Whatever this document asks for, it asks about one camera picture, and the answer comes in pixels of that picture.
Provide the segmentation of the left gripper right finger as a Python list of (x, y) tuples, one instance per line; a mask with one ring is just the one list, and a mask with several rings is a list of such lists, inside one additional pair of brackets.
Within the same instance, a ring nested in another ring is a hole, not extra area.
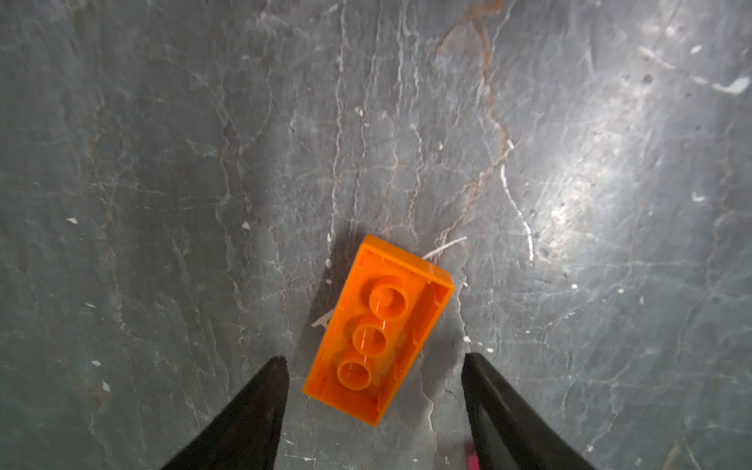
[(483, 354), (464, 356), (461, 383), (480, 469), (593, 470)]

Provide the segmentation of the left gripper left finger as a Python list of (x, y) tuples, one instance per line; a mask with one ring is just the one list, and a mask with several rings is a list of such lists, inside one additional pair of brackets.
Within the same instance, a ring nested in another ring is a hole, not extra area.
[(290, 388), (287, 360), (271, 358), (166, 469), (272, 469)]

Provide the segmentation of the magenta lego brick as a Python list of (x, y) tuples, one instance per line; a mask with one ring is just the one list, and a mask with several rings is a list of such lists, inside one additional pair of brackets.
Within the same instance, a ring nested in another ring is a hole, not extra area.
[(474, 445), (471, 443), (468, 443), (465, 447), (466, 450), (466, 462), (467, 462), (467, 470), (479, 470), (479, 460), (478, 456), (476, 454), (476, 450), (474, 448)]

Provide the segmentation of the orange lego brick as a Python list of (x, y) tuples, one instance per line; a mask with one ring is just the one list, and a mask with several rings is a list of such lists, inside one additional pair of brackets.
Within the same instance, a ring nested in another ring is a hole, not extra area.
[(452, 293), (454, 282), (446, 270), (366, 236), (304, 393), (378, 425)]

